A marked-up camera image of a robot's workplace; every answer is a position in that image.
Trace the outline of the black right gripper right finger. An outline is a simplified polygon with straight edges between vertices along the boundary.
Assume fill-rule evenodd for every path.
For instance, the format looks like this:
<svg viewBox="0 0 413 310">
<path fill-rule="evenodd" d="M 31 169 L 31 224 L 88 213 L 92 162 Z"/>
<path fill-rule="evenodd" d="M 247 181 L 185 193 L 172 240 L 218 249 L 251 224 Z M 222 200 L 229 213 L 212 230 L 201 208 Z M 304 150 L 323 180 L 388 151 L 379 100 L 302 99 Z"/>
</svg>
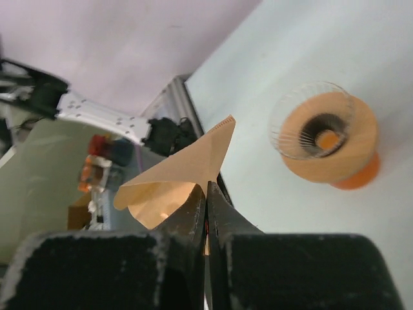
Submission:
<svg viewBox="0 0 413 310">
<path fill-rule="evenodd" d="M 376 245 L 360 234 L 260 231 L 208 184 L 214 309 L 402 309 Z"/>
</svg>

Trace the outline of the clear glass dripper cone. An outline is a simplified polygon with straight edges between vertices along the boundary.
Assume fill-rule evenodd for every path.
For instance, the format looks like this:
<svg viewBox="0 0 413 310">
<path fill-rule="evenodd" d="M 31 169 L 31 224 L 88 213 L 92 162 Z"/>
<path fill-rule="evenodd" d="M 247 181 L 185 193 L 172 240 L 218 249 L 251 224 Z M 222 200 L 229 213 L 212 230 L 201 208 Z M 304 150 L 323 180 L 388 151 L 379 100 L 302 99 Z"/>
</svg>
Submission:
<svg viewBox="0 0 413 310">
<path fill-rule="evenodd" d="M 277 101 L 268 120 L 268 138 L 287 158 L 324 158 L 347 142 L 354 118 L 355 103 L 345 89 L 313 81 Z"/>
</svg>

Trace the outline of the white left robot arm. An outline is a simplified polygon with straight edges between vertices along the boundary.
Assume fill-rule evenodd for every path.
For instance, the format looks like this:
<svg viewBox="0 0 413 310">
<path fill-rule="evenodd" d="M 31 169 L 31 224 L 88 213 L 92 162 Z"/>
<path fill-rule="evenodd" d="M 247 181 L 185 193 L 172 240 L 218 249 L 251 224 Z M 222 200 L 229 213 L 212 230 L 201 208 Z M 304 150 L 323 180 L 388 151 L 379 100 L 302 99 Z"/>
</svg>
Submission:
<svg viewBox="0 0 413 310">
<path fill-rule="evenodd" d="M 168 157 L 197 139 L 188 118 L 148 119 L 94 103 L 48 72 L 1 58 L 1 104 L 41 119 L 72 121 L 105 130 Z"/>
</svg>

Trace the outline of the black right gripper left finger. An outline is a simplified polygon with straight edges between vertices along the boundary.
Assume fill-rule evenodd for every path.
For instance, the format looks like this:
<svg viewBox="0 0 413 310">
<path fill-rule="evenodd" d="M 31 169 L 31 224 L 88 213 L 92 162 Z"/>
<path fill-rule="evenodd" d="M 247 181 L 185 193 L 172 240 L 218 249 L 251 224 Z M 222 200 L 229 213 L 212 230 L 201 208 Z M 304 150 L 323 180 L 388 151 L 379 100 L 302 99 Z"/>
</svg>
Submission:
<svg viewBox="0 0 413 310">
<path fill-rule="evenodd" d="M 202 309 L 206 198 L 149 231 L 45 232 L 27 238 L 1 284 L 2 309 Z"/>
</svg>

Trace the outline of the brown paper coffee filter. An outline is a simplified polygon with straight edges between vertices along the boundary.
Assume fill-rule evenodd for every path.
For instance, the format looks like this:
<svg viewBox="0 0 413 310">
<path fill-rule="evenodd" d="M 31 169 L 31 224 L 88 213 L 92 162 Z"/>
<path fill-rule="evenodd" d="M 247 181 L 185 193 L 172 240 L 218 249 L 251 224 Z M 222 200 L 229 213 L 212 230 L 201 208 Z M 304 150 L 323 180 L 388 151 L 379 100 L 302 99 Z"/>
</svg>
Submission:
<svg viewBox="0 0 413 310">
<path fill-rule="evenodd" d="M 128 209 L 147 229 L 154 229 L 178 210 L 195 186 L 207 194 L 217 181 L 236 120 L 229 115 L 191 145 L 124 183 L 114 197 L 117 210 Z"/>
</svg>

